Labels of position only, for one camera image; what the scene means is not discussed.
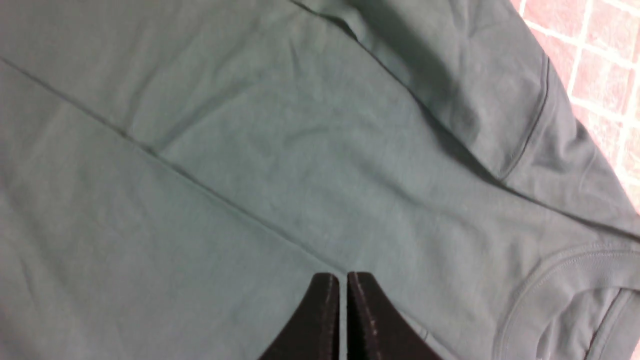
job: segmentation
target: red brick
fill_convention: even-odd
[[[639,18],[602,0],[595,0],[586,42],[626,60],[633,60],[639,27]]]
[[[590,51],[582,52],[572,95],[622,114],[633,73]]]
[[[573,114],[587,128],[593,141],[614,167],[620,148],[618,143],[622,125],[577,105],[573,105]]]
[[[556,37],[546,36],[545,34],[531,29],[531,32],[536,37],[540,46],[545,50],[554,68],[560,75],[560,80],[564,88],[566,88],[571,78],[571,70],[573,69],[573,63],[575,61],[576,47],[566,43]]]
[[[578,37],[586,0],[527,0],[523,18],[569,37]]]
[[[625,173],[640,179],[640,129],[631,128],[623,151],[622,167]]]

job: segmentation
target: green fabric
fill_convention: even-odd
[[[1,359],[255,359],[350,270],[450,360],[640,336],[638,215],[506,0],[7,0],[0,58]]]

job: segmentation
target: stitching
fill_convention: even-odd
[[[500,340],[500,346],[498,347],[498,356],[497,359],[503,359],[503,355],[504,353],[509,351],[509,344],[511,342],[511,335],[512,333],[509,331],[510,328],[512,328],[514,326],[514,324],[518,323],[519,318],[520,318],[520,310],[524,304],[524,301],[522,300],[524,297],[526,297],[526,295],[535,292],[537,289],[539,289],[541,286],[543,286],[552,276],[554,276],[556,273],[558,273],[558,271],[564,269],[565,267],[578,263],[580,261],[583,261],[583,259],[598,259],[598,258],[611,258],[611,257],[617,257],[617,256],[633,256],[634,258],[639,258],[640,259],[640,253],[632,251],[610,251],[610,252],[596,252],[596,253],[587,253],[587,254],[578,254],[576,256],[572,256],[562,262],[557,263],[555,266],[553,266],[550,270],[548,270],[544,276],[542,276],[542,278],[537,281],[535,283],[535,285],[533,285],[531,288],[529,288],[528,290],[524,291],[517,300],[517,303],[515,306],[513,306],[512,310],[509,312],[509,316],[508,316],[508,320],[502,330],[502,335],[501,335],[501,340]]]
[[[356,285],[358,286],[358,295],[360,296],[360,298],[362,299],[362,304],[364,305],[364,309],[365,309],[365,315],[367,317],[367,322],[369,323],[369,325],[371,326],[371,329],[373,330],[373,345],[374,345],[374,349],[376,351],[376,359],[378,360],[382,360],[382,354],[380,354],[380,349],[378,346],[378,330],[376,328],[376,321],[373,319],[373,317],[371,316],[371,311],[369,310],[369,305],[367,305],[367,299],[364,296],[364,291],[362,291],[362,286],[360,285],[360,279],[358,278],[358,273],[354,273],[353,276],[356,279]]]
[[[520,154],[517,154],[515,156],[515,158],[511,161],[511,164],[509,164],[509,166],[505,169],[504,171],[504,175],[498,177],[498,180],[502,183],[504,183],[506,181],[506,179],[511,175],[511,173],[514,171],[514,169],[516,169],[516,167],[518,166],[518,164],[520,163],[520,160],[522,159],[523,155],[525,154],[525,152],[527,152],[527,148],[529,147],[529,144],[531,143],[531,139],[533,137],[533,134],[536,132],[536,129],[538,128],[539,124],[540,124],[540,119],[542,118],[542,113],[545,111],[545,108],[547,107],[547,100],[549,98],[549,78],[550,78],[550,60],[549,57],[547,55],[545,55],[545,57],[547,58],[546,60],[546,73],[545,73],[545,94],[542,98],[542,103],[540,105],[540,111],[538,112],[538,116],[536,117],[536,120],[533,123],[533,126],[531,126],[531,130],[529,131],[529,134],[527,135],[527,138],[524,142],[524,145],[522,146],[522,149],[520,150]]]

